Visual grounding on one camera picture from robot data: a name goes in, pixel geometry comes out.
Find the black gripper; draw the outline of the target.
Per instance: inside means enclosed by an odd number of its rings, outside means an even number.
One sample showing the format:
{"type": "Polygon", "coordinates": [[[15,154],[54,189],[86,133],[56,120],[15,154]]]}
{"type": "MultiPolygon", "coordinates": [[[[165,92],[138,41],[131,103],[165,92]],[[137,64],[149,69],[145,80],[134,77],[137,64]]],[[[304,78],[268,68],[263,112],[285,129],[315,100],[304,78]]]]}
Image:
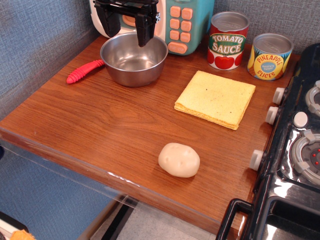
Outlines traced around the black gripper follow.
{"type": "Polygon", "coordinates": [[[144,47],[153,37],[160,20],[158,0],[94,0],[98,18],[110,38],[121,30],[119,15],[135,18],[138,45],[144,47]]]}

